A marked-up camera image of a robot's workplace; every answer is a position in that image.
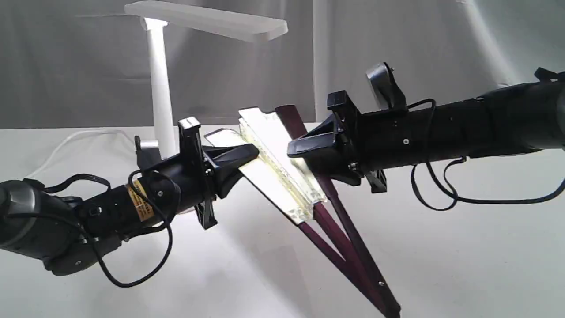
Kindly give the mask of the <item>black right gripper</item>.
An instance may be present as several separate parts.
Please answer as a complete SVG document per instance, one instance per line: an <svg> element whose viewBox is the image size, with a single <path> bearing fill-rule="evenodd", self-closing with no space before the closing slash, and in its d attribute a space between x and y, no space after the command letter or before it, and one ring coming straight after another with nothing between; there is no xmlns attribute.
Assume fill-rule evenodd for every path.
<svg viewBox="0 0 565 318"><path fill-rule="evenodd" d="M291 158L309 159L318 176L350 186L369 182L372 193L388 189L384 170L420 163L430 107L428 100L407 111L361 113L346 91L329 93L333 113L307 134L288 144Z"/></svg>

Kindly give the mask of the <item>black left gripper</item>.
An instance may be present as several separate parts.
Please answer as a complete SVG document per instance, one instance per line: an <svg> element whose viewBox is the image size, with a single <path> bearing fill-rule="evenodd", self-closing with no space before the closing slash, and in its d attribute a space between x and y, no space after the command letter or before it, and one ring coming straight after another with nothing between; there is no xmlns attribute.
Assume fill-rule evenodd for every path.
<svg viewBox="0 0 565 318"><path fill-rule="evenodd" d="M217 225L213 201L226 198L243 177L238 170L218 169L238 169L260 153L253 144L202 145L200 122L195 117L178 121L177 127L180 152L149 169L139 169L140 178L128 182L139 219L131 229L160 230L191 208L204 229Z"/></svg>

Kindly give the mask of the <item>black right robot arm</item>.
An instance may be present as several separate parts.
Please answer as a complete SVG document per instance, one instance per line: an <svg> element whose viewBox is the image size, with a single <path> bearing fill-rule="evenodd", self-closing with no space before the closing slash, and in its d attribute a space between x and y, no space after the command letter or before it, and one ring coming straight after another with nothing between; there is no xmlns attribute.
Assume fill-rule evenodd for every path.
<svg viewBox="0 0 565 318"><path fill-rule="evenodd" d="M361 113L346 91L328 95L331 115L292 140L288 156L311 171L358 186L369 181L385 193L384 170L428 158L522 155L564 147L564 73L538 68L536 82L511 85L460 102L418 108L408 105L387 63L367 78L384 110Z"/></svg>

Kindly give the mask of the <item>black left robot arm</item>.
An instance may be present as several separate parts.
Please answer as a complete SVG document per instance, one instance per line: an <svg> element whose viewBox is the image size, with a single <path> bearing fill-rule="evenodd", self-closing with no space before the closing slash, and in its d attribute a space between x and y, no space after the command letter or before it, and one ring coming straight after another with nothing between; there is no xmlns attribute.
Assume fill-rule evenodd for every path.
<svg viewBox="0 0 565 318"><path fill-rule="evenodd" d="M180 153L161 159L157 146L135 137L138 170L125 185L76 174L46 187L34 179L1 183L1 249L42 261L56 276L99 264L116 286L145 282L164 265L172 249L148 275L132 283L116 280L103 256L123 242L167 230L177 215L194 208L204 229L217 224L213 201L225 198L242 177L240 167L259 155L249 143L202 145L193 117L178 122Z"/></svg>

